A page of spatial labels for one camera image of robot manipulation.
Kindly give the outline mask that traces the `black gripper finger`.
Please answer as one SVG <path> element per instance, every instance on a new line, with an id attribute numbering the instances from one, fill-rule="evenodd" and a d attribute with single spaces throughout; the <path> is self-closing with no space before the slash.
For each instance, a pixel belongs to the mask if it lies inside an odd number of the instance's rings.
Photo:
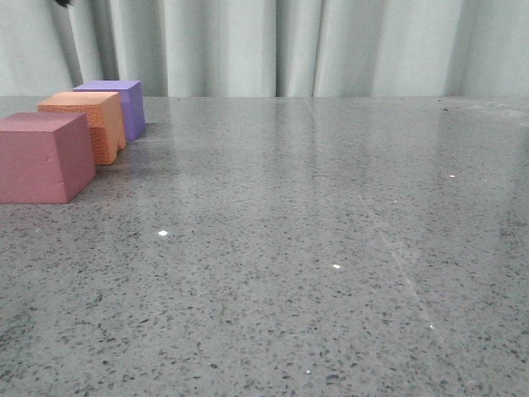
<path id="1" fill-rule="evenodd" d="M 58 4 L 60 7 L 70 7 L 73 5 L 72 0 L 55 0 L 55 3 Z"/>

